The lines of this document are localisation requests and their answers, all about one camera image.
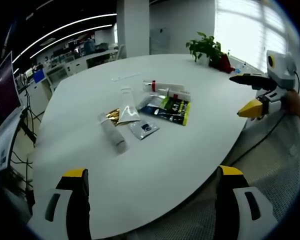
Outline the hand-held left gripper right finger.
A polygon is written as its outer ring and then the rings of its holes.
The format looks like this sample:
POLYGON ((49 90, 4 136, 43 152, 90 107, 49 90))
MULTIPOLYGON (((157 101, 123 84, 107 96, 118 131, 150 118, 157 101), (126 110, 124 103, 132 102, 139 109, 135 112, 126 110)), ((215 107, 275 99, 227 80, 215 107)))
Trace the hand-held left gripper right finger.
POLYGON ((263 240, 277 226, 273 205, 242 171, 219 165, 216 188, 215 240, 263 240))

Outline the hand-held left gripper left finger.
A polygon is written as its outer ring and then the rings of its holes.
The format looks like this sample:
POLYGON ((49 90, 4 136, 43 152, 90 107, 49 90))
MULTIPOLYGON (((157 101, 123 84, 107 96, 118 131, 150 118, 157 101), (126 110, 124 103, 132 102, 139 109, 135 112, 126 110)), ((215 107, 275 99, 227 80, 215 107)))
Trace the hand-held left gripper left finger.
POLYGON ((40 240, 90 240, 89 172, 67 171, 35 201, 27 223, 40 240))

